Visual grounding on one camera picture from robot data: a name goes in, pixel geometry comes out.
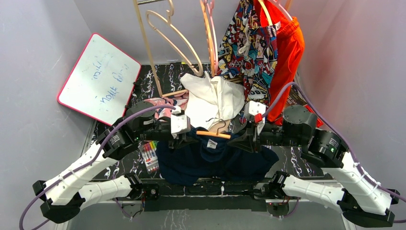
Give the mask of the navy blue shorts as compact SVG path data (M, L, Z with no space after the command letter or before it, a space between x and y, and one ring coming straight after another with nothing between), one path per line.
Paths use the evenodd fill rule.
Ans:
M192 128L188 137L197 140L180 149L171 149L167 141L157 143L161 176L170 184L191 186L199 178L224 181L258 181L264 179L279 161L278 155L263 146L260 152L247 152L229 146L224 138L197 135L204 128Z

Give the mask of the orange hanger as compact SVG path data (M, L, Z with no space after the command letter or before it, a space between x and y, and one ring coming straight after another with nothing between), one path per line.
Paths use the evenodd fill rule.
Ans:
M211 120L213 120L213 119L217 119L217 120L220 120L220 121L224 121L223 119L220 119L220 118L217 118L217 117L213 117L213 118L210 118L209 120L206 120L206 122L209 122L209 121L211 121ZM225 133L215 133L215 132L210 132L210 131L200 131L200 130L197 130L196 131L196 134L197 135L201 135L201 136L211 136L211 137L217 137L217 138L224 138L224 139L230 139L231 138L231 135L229 135L229 134L225 134Z

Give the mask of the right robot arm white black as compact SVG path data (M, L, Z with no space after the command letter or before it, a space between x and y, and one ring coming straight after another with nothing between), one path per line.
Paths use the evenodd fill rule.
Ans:
M283 111L282 125L275 126L266 121L265 112L264 104L248 102L244 109L248 123L242 136L229 144L251 153L258 153L263 146L299 147L303 159L330 174L340 187L278 171L268 183L253 188L255 198L304 198L334 209L364 228L393 226L395 215L390 206L399 202L398 191L383 191L367 172L360 172L347 143L339 135L316 127L316 114L304 106L292 105Z

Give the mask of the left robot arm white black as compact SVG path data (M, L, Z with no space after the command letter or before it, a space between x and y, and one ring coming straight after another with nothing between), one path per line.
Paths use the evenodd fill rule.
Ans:
M48 181L33 184L36 198L42 201L43 216L54 223L64 223L81 210L102 201L126 197L140 199L145 194L142 182L135 173L116 179L93 183L93 178L133 153L142 141L168 141L173 147L193 142L186 136L190 120L179 106L163 105L170 116L155 118L159 106L140 102L118 118L98 140L74 163Z

